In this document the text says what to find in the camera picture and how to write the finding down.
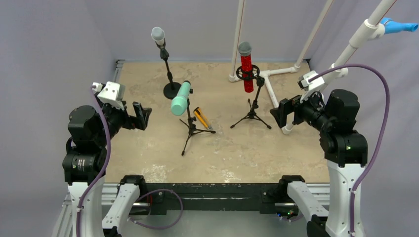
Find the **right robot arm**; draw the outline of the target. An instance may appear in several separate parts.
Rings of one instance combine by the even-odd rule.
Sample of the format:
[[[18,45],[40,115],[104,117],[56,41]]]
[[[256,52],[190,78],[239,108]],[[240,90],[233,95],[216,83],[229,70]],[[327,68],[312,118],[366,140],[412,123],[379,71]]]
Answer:
[[[366,138],[354,129],[359,108],[356,94],[335,89],[327,101],[315,92],[305,101],[300,96],[283,99],[277,108],[270,110],[280,128],[285,127],[288,115],[293,114],[294,125],[305,122],[319,132],[330,179],[329,208],[318,202],[300,175],[282,176],[274,193],[284,201],[295,202],[306,220],[309,237],[350,237],[354,235],[351,218],[355,219],[356,229],[362,229],[359,206],[350,202],[368,154]]]

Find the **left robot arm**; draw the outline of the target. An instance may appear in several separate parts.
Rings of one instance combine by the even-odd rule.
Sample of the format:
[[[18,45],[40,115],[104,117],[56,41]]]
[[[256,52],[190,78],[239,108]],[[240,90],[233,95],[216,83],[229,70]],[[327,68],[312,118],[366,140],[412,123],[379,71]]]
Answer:
[[[120,237],[129,204],[147,197],[142,175],[126,175],[121,180],[122,194],[117,195],[106,217],[102,217],[102,191],[106,166],[110,160],[110,140],[124,129],[145,130],[152,109],[133,102],[135,115],[104,104],[101,112],[83,105],[69,114],[68,130],[62,166],[64,179],[72,201],[73,236]]]

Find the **mint green microphone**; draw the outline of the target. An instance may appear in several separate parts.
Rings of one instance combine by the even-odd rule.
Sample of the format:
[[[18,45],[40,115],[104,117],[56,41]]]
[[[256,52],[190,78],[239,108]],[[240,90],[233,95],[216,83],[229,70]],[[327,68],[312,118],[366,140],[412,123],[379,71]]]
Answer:
[[[187,109],[188,106],[188,97],[190,94],[191,83],[190,81],[184,81],[177,93],[177,95],[172,99],[170,111],[175,116],[181,116]]]

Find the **black tripod mic stand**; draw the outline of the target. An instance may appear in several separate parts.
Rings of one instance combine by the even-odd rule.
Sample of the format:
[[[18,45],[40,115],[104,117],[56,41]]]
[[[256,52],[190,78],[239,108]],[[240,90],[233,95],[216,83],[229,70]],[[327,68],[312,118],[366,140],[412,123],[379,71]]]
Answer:
[[[214,130],[202,130],[202,129],[198,129],[196,127],[196,125],[194,124],[194,122],[196,121],[196,118],[192,117],[191,113],[190,113],[190,100],[189,100],[189,98],[187,99],[186,111],[187,111],[187,116],[188,116],[187,122],[184,122],[182,119],[180,119],[180,121],[188,127],[188,137],[185,141],[185,145],[184,145],[183,151],[181,153],[182,156],[184,156],[184,154],[185,154],[186,146],[187,146],[188,141],[190,140],[191,137],[193,137],[194,135],[197,135],[199,133],[202,133],[202,132],[207,132],[207,133],[211,133],[211,134],[216,133],[216,131],[214,131]]]

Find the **red glitter microphone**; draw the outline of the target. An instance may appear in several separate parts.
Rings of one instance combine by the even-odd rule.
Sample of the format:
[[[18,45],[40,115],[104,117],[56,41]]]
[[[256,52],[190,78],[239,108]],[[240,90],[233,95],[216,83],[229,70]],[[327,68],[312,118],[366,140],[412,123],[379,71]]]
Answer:
[[[244,90],[246,93],[253,92],[253,81],[250,79],[252,77],[251,50],[252,47],[248,41],[239,44],[238,52],[241,56],[242,78],[244,78]]]

